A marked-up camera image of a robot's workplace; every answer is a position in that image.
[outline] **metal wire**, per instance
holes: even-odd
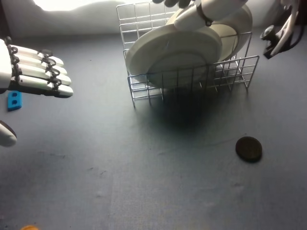
[[[117,6],[117,12],[118,12],[118,19],[120,22],[120,34],[124,46],[124,58],[126,58],[126,53],[131,47],[131,45],[145,32],[148,32],[150,30],[153,30],[155,28],[158,28],[165,24],[169,17],[176,12],[176,9],[170,12],[166,12],[165,5],[161,4],[160,11],[154,12],[153,7],[151,6],[151,2],[142,2],[142,3],[135,3],[135,4],[124,4]],[[148,15],[137,15],[137,7],[142,7],[142,11],[145,12],[146,10],[149,12]],[[148,25],[148,27],[140,28],[142,24]],[[134,35],[134,39],[127,41],[127,37],[131,37]],[[193,93],[193,91],[202,89],[203,92],[206,92],[209,88],[215,88],[215,90],[218,92],[221,87],[228,87],[230,91],[234,89],[234,85],[237,84],[244,84],[246,90],[250,87],[252,78],[255,73],[255,69],[257,67],[259,56],[250,56],[248,57],[248,49],[251,43],[252,38],[252,32],[248,33],[242,33],[238,35],[229,35],[229,36],[223,36],[221,39],[227,39],[234,37],[234,44],[232,50],[235,49],[236,40],[239,39],[240,36],[249,36],[247,45],[245,45],[246,49],[241,51],[240,53],[243,53],[244,56],[238,58],[237,54],[231,57],[227,61],[217,62],[214,64],[206,65],[206,66],[192,66],[189,68],[181,68],[181,69],[173,69],[168,71],[163,71],[160,73],[144,73],[142,75],[130,75],[128,73],[128,85],[130,89],[131,99],[133,106],[135,107],[135,100],[136,99],[151,99],[154,97],[161,97],[163,101],[165,101],[165,91],[170,91],[170,89],[165,88],[165,79],[167,79],[167,73],[168,72],[177,72],[177,79],[176,79],[176,85],[174,85],[173,89],[175,89],[172,92],[177,92],[177,98],[178,98],[178,90],[179,87],[179,76],[180,71],[183,70],[190,70],[191,76],[190,76],[190,83],[186,85],[186,90],[190,93]],[[196,70],[203,68],[204,71],[201,74],[201,79],[198,82],[195,82],[195,74]],[[161,88],[155,88],[150,83],[150,78],[152,78],[153,74],[158,74],[156,76],[157,78],[161,79],[162,87]]]

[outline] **plate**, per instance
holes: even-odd
[[[127,52],[126,67],[131,75],[148,74],[148,81],[156,88],[174,88],[191,84],[191,77],[177,81],[177,68],[212,64],[220,59],[222,41],[211,28],[199,31],[178,31],[173,24],[154,29],[140,37]],[[163,78],[157,73],[165,71]],[[199,81],[201,74],[195,74],[193,81]],[[139,76],[140,82],[146,76]]]
[[[175,19],[190,7],[196,6],[190,5],[185,9],[179,9],[171,16],[171,18],[167,21],[166,24],[173,24],[175,22]],[[250,32],[252,30],[252,26],[252,15],[247,5],[244,5],[228,17],[212,23],[210,28],[216,31],[220,37],[239,34],[239,36],[222,38],[223,50],[219,61],[230,59],[230,57],[234,56],[242,49],[242,47],[249,38],[248,34],[243,33]],[[207,27],[205,26],[199,29],[199,31],[202,32],[204,28]]]

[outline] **white wall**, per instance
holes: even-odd
[[[254,26],[272,23],[279,0],[249,0]],[[116,6],[124,0],[93,3],[73,11],[43,11],[33,0],[2,0],[15,37],[117,33]]]

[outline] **bright light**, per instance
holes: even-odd
[[[105,0],[33,0],[45,11],[72,11],[81,6]]]

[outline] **metal wire rack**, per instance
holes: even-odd
[[[164,4],[141,2],[135,4],[123,4],[117,6],[120,22],[120,34],[124,46],[124,58],[133,43],[146,32],[166,24],[167,20],[178,10],[178,7],[167,8]],[[177,87],[166,89],[163,85],[167,71],[159,73],[144,73],[142,75],[130,75],[128,73],[128,86],[131,93],[133,106],[138,99],[151,99],[161,97],[165,101],[165,94],[176,93],[179,90],[187,93],[194,91],[207,92],[214,89],[219,92],[221,87],[228,87],[232,91],[235,85],[243,84],[248,90],[250,87],[259,56],[248,57],[248,49],[252,38],[252,32],[221,37],[221,39],[233,39],[233,50],[236,40],[240,36],[248,36],[247,43],[241,51],[227,61],[217,62],[206,66],[196,66],[184,69],[170,70],[177,76]],[[152,77],[160,78],[161,88],[156,88],[150,83]],[[179,81],[188,79],[189,84],[182,87]]]

